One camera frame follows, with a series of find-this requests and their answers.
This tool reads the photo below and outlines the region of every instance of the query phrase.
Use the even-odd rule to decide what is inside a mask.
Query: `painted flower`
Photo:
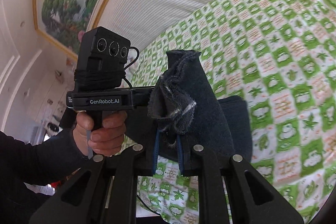
[[[81,43],[83,39],[83,35],[85,34],[85,31],[81,30],[78,32],[78,40]]]

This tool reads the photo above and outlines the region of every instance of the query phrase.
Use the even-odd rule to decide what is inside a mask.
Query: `checkered fabric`
[[[212,0],[143,50],[132,83],[155,85],[167,50],[200,51],[218,99],[248,103],[252,165],[307,223],[336,182],[335,25],[322,0]],[[159,157],[154,177],[138,182],[167,222],[198,223],[197,178],[182,177],[176,162]]]

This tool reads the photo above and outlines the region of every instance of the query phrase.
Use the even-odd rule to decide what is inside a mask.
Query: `silver screw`
[[[135,144],[133,145],[134,151],[141,151],[143,149],[143,146],[141,144]]]
[[[94,157],[93,157],[93,161],[94,162],[100,162],[100,161],[102,161],[104,159],[104,156],[103,155],[95,155]]]
[[[197,152],[201,152],[203,151],[204,147],[203,145],[200,145],[200,144],[195,144],[194,145],[194,150],[197,151]]]
[[[236,161],[236,162],[241,162],[243,160],[243,157],[239,154],[235,154],[233,155],[233,160]]]

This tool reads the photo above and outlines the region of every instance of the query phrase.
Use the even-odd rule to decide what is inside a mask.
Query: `black sleeve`
[[[0,131],[0,157],[24,182],[35,185],[58,181],[87,161],[87,156],[75,144],[70,129],[35,146],[24,144]]]

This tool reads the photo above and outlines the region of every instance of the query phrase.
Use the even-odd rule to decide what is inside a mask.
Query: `hand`
[[[103,120],[102,128],[92,131],[89,146],[94,152],[104,156],[120,152],[126,132],[126,118],[125,111],[115,112]],[[86,130],[92,130],[93,125],[93,119],[86,112],[77,114],[77,126],[73,130],[73,138],[79,150],[86,156],[88,155]]]

